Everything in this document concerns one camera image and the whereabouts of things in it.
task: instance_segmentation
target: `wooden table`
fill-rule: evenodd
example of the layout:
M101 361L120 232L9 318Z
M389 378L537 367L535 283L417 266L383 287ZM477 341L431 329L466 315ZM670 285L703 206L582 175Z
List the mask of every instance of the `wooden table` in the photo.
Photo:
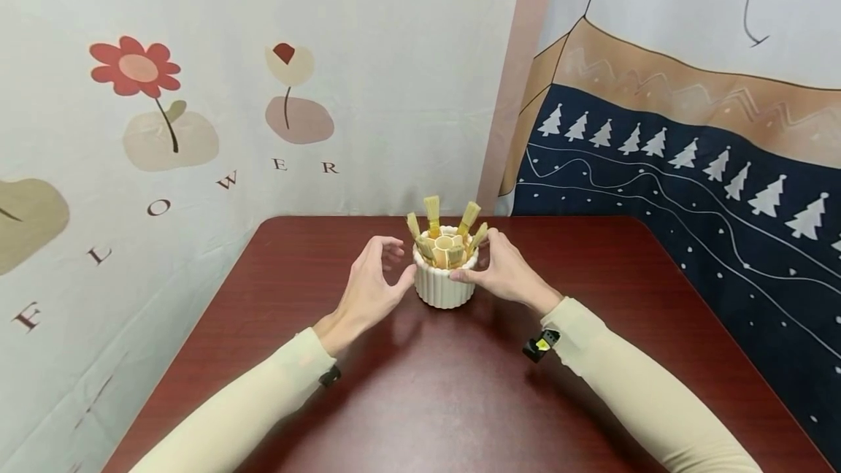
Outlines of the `wooden table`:
M489 222L550 284L690 386L765 473L832 471L640 222ZM105 472L127 472L229 380L330 312L350 263L378 234L408 239L403 218L262 224ZM413 289L352 347L344 377L278 425L240 471L662 471L558 358L538 366L522 355L538 330L524 307L480 289L453 311L427 307Z

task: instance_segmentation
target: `fabric backdrop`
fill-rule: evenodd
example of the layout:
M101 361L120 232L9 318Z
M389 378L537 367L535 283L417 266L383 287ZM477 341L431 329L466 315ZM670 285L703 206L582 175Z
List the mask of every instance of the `fabric backdrop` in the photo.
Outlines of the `fabric backdrop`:
M262 220L492 209L547 3L0 0L0 472L99 472Z
M551 0L497 212L640 219L841 469L826 1Z

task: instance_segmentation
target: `zigzag pattern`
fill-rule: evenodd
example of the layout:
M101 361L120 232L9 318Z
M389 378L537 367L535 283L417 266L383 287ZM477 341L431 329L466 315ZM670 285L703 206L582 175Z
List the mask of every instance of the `zigzag pattern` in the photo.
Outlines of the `zigzag pattern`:
M769 106L768 108L760 110L759 107L757 107L757 104L754 102L750 92L744 87L733 90L727 93L726 96L721 97L717 100L713 97L710 97L710 94L707 91L707 89L700 84L688 86L680 90L673 90L669 85L668 76L666 76L662 72L652 74L647 79L642 80L640 72L638 72L636 69L630 69L625 74L622 74L618 77L614 73L613 68L607 61L607 59L601 59L596 63L588 65L585 58L585 49L583 49L583 47L577 47L574 50L570 51L568 54L562 56L561 62L565 63L566 65L575 66L577 73L579 73L581 77L585 78L593 77L594 75L598 75L601 77L602 73L599 72L603 70L603 68L607 67L607 73L609 74L610 79L613 82L622 82L625 79L630 79L632 84L635 84L635 95L636 93L642 91L642 89L646 85L649 85L652 82L659 80L659 82L665 87L665 90L669 92L669 95L672 97L672 99L676 99L681 96L686 96L687 93L690 92L701 91L703 92L703 98L707 102L707 106L709 107L717 107L719 106L719 104L722 104L725 101L734 100L745 111L745 114L747 115L748 120L750 120L751 123L757 123L757 121L759 120L780 120L784 129L795 128L795 126L800 126L820 118L829 118L830 120L834 121L834 123L841 123L841 115L839 114L839 110L835 109L834 107L825 107L823 109L818 110L817 112L807 115L807 117L798 120L794 120L791 117L791 113L789 112L787 103L783 101L771 104L771 106Z

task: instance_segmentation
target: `navy blue tapestry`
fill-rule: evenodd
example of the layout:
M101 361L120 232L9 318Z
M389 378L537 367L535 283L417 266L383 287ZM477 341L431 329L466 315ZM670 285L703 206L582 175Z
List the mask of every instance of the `navy blue tapestry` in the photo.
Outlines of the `navy blue tapestry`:
M645 223L841 469L841 171L551 85L514 215Z

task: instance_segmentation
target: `arm sleeve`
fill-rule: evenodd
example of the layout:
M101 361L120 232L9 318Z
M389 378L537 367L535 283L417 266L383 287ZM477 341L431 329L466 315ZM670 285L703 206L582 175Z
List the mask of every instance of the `arm sleeve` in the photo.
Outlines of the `arm sleeve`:
M580 302L565 298L541 324L559 331L553 349L564 365L669 472L761 472L692 391Z
M229 473L281 418L298 410L336 363L309 328L210 397L131 473Z

